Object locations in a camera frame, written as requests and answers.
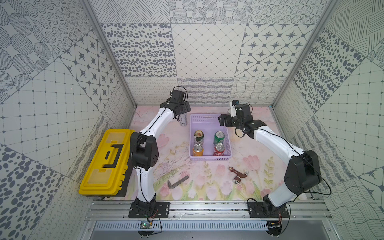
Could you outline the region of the silver can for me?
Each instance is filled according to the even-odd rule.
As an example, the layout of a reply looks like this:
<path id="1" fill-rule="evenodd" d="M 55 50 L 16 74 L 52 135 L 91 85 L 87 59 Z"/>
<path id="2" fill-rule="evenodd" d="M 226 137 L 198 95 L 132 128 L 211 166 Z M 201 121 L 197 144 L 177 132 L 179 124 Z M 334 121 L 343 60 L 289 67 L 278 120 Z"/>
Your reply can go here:
<path id="1" fill-rule="evenodd" d="M 179 123 L 182 127 L 186 127 L 188 125 L 188 116 L 187 113 L 181 114 L 179 117 Z"/>

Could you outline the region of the purple plastic basket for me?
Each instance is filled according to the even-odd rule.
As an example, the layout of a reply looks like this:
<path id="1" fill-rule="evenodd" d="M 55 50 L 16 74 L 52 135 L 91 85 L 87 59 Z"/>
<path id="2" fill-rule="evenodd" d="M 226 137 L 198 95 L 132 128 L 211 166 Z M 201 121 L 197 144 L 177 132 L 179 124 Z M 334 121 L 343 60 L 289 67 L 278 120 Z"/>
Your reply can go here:
<path id="1" fill-rule="evenodd" d="M 232 146 L 228 129 L 221 126 L 219 116 L 221 114 L 191 114 L 190 115 L 190 158 L 193 161 L 227 161 L 232 157 Z M 203 155 L 196 157 L 193 155 L 193 149 L 196 144 L 194 133 L 202 131 L 203 139 Z M 214 136 L 217 131 L 222 131 L 225 135 L 224 146 L 225 151 L 223 156 L 214 156 Z"/>

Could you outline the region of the green soda can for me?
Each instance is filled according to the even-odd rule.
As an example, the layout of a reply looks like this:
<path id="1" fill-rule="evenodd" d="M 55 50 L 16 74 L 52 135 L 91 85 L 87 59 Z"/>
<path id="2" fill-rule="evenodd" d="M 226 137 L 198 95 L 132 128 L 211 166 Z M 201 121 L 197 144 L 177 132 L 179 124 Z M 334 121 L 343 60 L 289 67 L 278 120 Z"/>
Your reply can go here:
<path id="1" fill-rule="evenodd" d="M 223 131 L 217 131 L 214 136 L 214 145 L 222 144 L 225 140 L 225 134 Z"/>

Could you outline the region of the dark green gold-top can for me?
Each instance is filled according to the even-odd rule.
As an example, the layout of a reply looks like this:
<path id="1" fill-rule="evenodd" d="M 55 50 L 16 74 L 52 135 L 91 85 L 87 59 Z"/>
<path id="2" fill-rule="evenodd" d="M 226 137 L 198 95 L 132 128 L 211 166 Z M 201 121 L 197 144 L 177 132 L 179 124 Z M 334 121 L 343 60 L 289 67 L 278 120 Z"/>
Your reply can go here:
<path id="1" fill-rule="evenodd" d="M 204 133 L 201 130 L 197 130 L 194 132 L 194 143 L 195 144 L 203 144 L 204 143 Z"/>

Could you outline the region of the red cola can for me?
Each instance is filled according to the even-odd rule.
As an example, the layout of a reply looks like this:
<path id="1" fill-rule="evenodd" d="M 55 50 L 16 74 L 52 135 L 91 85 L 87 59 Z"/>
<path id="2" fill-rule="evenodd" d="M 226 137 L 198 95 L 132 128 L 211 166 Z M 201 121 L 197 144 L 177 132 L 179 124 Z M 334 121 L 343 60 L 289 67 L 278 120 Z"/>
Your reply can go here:
<path id="1" fill-rule="evenodd" d="M 223 143 L 217 143 L 214 148 L 213 156 L 223 156 L 225 154 L 225 146 Z"/>

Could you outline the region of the orange soda can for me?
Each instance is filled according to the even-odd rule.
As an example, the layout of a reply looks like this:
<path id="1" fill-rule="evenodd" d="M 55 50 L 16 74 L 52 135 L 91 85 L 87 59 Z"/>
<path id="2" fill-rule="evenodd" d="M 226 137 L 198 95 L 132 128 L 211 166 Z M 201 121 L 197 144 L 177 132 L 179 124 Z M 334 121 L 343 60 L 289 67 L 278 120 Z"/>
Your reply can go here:
<path id="1" fill-rule="evenodd" d="M 204 155 L 203 145 L 197 143 L 193 147 L 193 157 L 202 157 Z"/>

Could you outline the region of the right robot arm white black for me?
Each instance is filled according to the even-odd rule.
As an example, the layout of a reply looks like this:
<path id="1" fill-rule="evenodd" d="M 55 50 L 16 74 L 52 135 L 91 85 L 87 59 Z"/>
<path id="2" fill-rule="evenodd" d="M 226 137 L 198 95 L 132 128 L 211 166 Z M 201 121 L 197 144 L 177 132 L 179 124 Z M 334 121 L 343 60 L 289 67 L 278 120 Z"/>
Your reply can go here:
<path id="1" fill-rule="evenodd" d="M 274 152 L 286 165 L 284 183 L 263 197 L 263 211 L 270 215 L 290 200 L 300 196 L 322 182 L 318 155 L 304 151 L 275 134 L 261 120 L 254 120 L 249 104 L 238 100 L 230 102 L 230 114 L 218 117 L 221 126 L 240 130 L 243 136 L 258 141 Z"/>

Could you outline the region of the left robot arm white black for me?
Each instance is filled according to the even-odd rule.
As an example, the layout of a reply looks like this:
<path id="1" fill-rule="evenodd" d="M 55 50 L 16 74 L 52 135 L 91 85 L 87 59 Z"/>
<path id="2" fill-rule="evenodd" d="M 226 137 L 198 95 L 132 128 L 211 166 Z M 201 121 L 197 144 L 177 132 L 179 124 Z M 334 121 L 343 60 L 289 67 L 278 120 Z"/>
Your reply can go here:
<path id="1" fill-rule="evenodd" d="M 156 202 L 154 167 L 160 156 L 157 138 L 171 121 L 179 121 L 181 115 L 190 111 L 188 91 L 184 87 L 174 87 L 153 120 L 141 131 L 132 133 L 129 160 L 138 178 L 136 201 L 139 205 L 150 208 Z"/>

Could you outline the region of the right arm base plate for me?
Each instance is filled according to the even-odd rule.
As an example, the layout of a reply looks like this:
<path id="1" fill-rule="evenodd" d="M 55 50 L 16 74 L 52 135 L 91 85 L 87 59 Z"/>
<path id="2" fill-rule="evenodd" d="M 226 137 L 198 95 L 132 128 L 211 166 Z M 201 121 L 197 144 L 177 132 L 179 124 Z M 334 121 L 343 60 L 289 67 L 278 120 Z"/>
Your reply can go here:
<path id="1" fill-rule="evenodd" d="M 247 202 L 250 218 L 279 219 L 288 218 L 290 211 L 286 205 L 275 207 L 272 204 L 262 202 Z"/>

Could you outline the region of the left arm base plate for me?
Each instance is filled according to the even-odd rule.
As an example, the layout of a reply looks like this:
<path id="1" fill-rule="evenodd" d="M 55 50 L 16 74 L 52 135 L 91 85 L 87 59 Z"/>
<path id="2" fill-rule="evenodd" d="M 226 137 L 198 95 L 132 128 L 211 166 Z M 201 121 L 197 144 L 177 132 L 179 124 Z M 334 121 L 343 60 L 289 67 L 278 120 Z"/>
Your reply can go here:
<path id="1" fill-rule="evenodd" d="M 130 219 L 168 218 L 170 202 L 144 203 L 135 201 L 131 204 L 129 211 Z"/>

